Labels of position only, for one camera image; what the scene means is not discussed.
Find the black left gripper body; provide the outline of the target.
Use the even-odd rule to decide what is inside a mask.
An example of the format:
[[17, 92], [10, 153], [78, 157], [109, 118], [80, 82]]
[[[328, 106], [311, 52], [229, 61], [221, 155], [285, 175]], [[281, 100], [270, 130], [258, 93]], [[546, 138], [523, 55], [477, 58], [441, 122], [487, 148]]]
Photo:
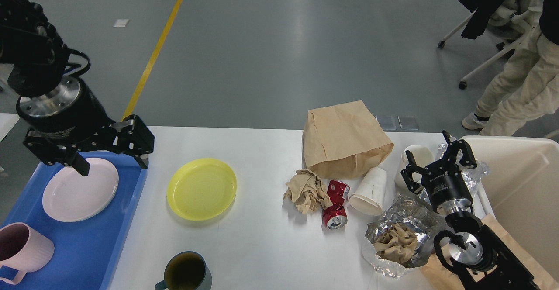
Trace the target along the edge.
[[16, 111], [42, 137], [56, 145], [77, 144], [114, 124], [80, 78], [64, 77], [47, 95], [20, 97]]

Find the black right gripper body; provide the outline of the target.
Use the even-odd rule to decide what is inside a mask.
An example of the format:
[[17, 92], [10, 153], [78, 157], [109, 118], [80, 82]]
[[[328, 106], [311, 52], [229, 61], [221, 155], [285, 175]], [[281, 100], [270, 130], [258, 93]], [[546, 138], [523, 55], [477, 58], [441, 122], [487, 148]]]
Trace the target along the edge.
[[458, 166], [434, 169], [424, 177], [424, 187], [434, 212], [447, 216], [471, 210], [473, 197]]

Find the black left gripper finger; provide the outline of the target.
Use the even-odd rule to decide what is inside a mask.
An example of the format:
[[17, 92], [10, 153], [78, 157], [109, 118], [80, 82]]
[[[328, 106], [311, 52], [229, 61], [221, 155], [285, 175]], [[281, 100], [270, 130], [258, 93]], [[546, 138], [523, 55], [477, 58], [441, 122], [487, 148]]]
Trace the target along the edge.
[[23, 144], [48, 166], [61, 163], [65, 167], [72, 167], [82, 176], [89, 175], [90, 163], [78, 154], [76, 148], [56, 145], [49, 139], [42, 137], [38, 131], [27, 131]]
[[155, 136], [135, 114], [123, 121], [106, 125], [94, 135], [96, 149], [123, 153], [135, 159], [142, 169], [148, 168], [148, 155], [153, 153]]

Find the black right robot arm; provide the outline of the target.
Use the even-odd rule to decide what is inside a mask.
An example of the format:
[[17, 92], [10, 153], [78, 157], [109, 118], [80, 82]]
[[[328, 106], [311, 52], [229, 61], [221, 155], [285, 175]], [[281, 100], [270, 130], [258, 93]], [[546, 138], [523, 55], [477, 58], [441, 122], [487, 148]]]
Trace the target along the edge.
[[459, 277], [466, 290], [537, 290], [534, 276], [504, 242], [474, 215], [473, 197], [462, 169], [477, 163], [470, 145], [442, 131], [447, 148], [442, 157], [425, 167], [417, 165], [411, 151], [401, 170], [414, 194], [425, 190], [433, 211], [445, 216], [450, 230], [434, 238], [435, 253], [442, 266]]

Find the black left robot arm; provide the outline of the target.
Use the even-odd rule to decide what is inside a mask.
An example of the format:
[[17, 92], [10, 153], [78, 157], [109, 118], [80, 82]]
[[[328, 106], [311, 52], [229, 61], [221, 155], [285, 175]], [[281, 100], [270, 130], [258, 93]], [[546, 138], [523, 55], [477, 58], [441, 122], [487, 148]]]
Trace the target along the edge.
[[155, 137], [137, 115], [114, 121], [82, 79], [88, 55], [69, 48], [43, 8], [28, 0], [1, 1], [1, 62], [13, 66], [8, 86], [16, 113], [30, 126], [24, 145], [46, 165], [60, 163], [87, 176], [83, 152], [128, 155], [142, 169]]

